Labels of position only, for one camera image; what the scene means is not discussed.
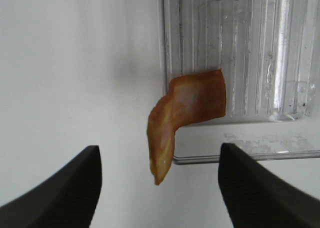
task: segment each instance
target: clear plastic tray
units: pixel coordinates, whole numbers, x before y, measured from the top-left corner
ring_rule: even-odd
[[[222,68],[226,116],[200,125],[312,115],[320,71],[319,0],[161,2],[164,90],[174,77]]]

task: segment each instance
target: white background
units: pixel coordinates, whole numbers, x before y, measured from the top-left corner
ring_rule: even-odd
[[[153,183],[146,126],[162,96],[157,1],[0,0],[0,205],[99,145],[92,228],[232,227],[217,164],[172,165]],[[320,159],[262,164],[320,198]]]

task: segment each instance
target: bacon strip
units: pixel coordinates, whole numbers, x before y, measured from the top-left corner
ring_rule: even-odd
[[[226,85],[221,69],[174,78],[169,92],[152,109],[147,125],[150,169],[159,185],[171,166],[175,133],[182,126],[226,115]]]

